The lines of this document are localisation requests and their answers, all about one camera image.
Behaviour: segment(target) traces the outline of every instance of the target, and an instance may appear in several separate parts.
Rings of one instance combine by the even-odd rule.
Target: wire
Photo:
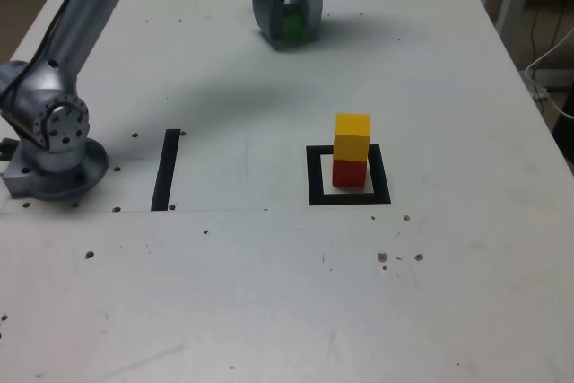
[[[14,80],[10,84],[8,84],[8,86],[4,89],[2,94],[0,94],[0,104],[4,101],[6,96],[8,96],[8,94],[10,94],[11,91],[17,90],[18,86],[20,85],[20,83],[22,82],[22,80],[24,79],[26,74],[32,69],[32,67],[34,67],[36,65],[36,63],[38,62],[38,59],[41,56],[44,48],[48,44],[50,37],[52,36],[52,32],[54,31],[54,28],[56,27],[57,23],[59,22],[60,17],[64,14],[69,3],[70,3],[70,0],[64,0],[64,2],[62,2],[62,4],[60,5],[59,9],[56,12],[56,15],[54,15],[52,22],[49,24],[48,29],[46,30],[46,33],[44,34],[44,37],[42,38],[42,41],[40,42],[39,47],[36,50],[36,53],[32,57],[31,61],[26,65],[26,67],[24,67],[24,69],[18,74],[18,76],[16,76],[16,78],[14,78]],[[15,99],[16,99],[16,97],[14,95],[14,97],[12,99],[12,108],[14,106]]]
[[[548,49],[552,49],[552,47],[554,47],[554,43],[556,42],[556,38],[558,36],[558,32],[560,31],[560,27],[562,24],[562,18],[564,17],[564,14],[566,12],[566,0],[560,0],[561,3],[561,10],[560,10],[560,14],[558,16],[558,21],[556,22],[556,27],[554,29],[554,33],[552,35],[552,41],[550,42],[550,45],[548,46]],[[541,5],[539,4],[538,7],[536,8],[536,12],[535,12],[535,18],[533,20],[532,23],[532,29],[530,30],[530,43],[532,45],[532,61],[533,63],[537,63],[535,62],[536,59],[536,46],[535,46],[535,26],[536,26],[536,21],[538,20],[538,14],[540,13],[541,10]],[[537,67],[533,67],[532,69],[532,82],[534,84],[537,84],[536,82],[536,72],[538,71],[538,69],[540,69],[544,62],[546,61],[546,58],[542,58],[542,61],[540,63],[540,65],[537,65]],[[534,94],[533,94],[533,99],[535,101],[535,103],[540,104],[540,113],[543,114],[544,113],[544,103],[543,103],[543,99],[538,91],[538,87],[535,85],[534,87]]]
[[[536,27],[536,22],[538,21],[538,14],[540,13],[540,8],[541,8],[540,5],[538,5],[538,7],[536,8],[535,18],[532,21],[532,28],[530,29],[530,44],[532,45],[532,61],[533,62],[536,60],[535,27]],[[536,70],[535,69],[532,71],[532,80],[533,80],[533,83],[536,83]],[[544,113],[544,104],[542,103],[542,98],[540,97],[540,93],[538,92],[538,88],[536,86],[534,88],[533,99],[535,100],[535,104],[537,104],[537,103],[540,104],[540,113],[543,114]]]
[[[548,51],[546,51],[544,54],[542,54],[540,57],[538,57],[534,62],[532,62],[530,65],[528,65],[526,67],[526,69],[524,70],[524,75],[527,78],[527,80],[534,85],[535,89],[542,91],[543,87],[539,86],[537,83],[535,83],[535,81],[528,75],[528,70],[532,69],[533,66],[537,65],[539,62],[541,62],[542,60],[544,60],[545,58],[547,58],[557,47],[559,47],[562,42],[564,42],[566,39],[568,39],[568,37],[574,32],[574,27],[572,29],[570,29],[570,31],[568,33],[566,33],[566,35],[560,39],[558,41],[558,43],[550,48]],[[554,100],[552,99],[552,97],[550,96],[550,93],[546,93],[546,97],[548,98],[548,101],[550,101],[550,103],[552,104],[552,106],[558,111],[560,112],[564,117],[569,118],[571,120],[574,120],[574,116],[571,116],[570,114],[566,114],[564,111],[562,111],[560,109],[560,107],[558,105],[556,105],[556,102],[554,102]]]

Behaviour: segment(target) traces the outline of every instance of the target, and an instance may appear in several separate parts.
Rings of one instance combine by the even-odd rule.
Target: table surface
[[[284,53],[250,0],[120,1],[78,82],[109,173],[0,187],[0,381],[574,379],[574,184],[480,1],[324,1]],[[309,206],[337,111],[371,115],[392,204]]]

